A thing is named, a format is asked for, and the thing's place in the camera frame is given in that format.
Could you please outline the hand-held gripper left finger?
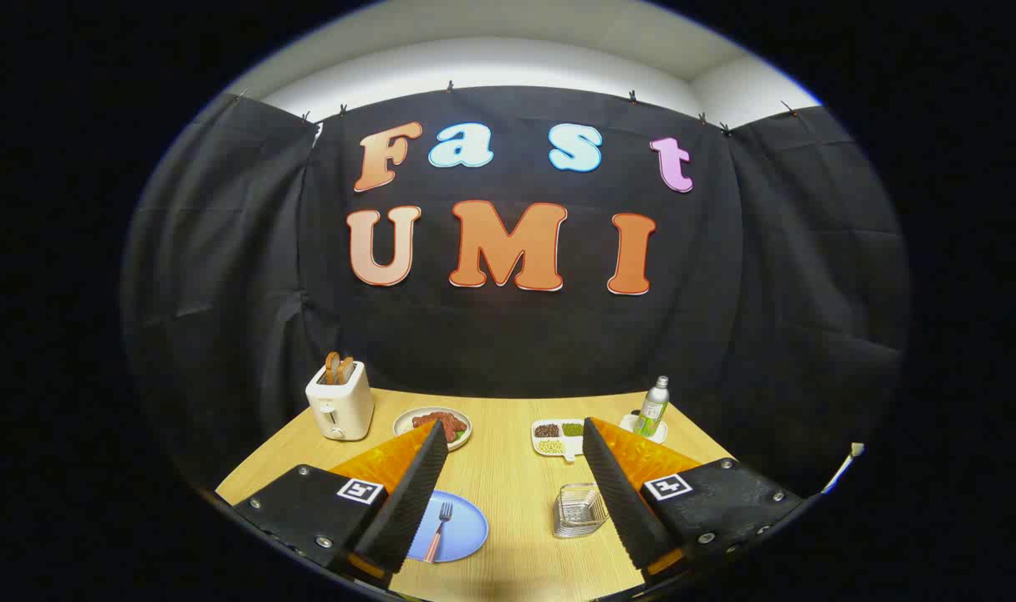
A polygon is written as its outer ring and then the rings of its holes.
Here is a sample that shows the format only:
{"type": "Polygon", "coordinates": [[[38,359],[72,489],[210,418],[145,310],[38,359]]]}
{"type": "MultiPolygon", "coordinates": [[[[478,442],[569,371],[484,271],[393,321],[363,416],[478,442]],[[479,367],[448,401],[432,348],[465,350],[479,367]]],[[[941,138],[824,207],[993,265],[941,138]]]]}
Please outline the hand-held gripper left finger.
{"type": "Polygon", "coordinates": [[[403,567],[447,454],[447,431],[434,420],[329,470],[298,464],[235,503],[235,511],[310,563],[388,586],[403,567]]]}

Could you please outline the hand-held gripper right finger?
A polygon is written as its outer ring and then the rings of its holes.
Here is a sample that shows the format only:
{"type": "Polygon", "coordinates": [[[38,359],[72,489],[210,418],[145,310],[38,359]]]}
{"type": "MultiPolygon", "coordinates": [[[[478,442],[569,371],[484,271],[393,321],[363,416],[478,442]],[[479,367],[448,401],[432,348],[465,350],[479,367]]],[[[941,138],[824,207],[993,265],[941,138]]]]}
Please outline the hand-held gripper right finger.
{"type": "Polygon", "coordinates": [[[692,460],[592,416],[584,420],[583,454],[644,579],[733,563],[807,508],[806,498],[732,457],[692,460]]]}

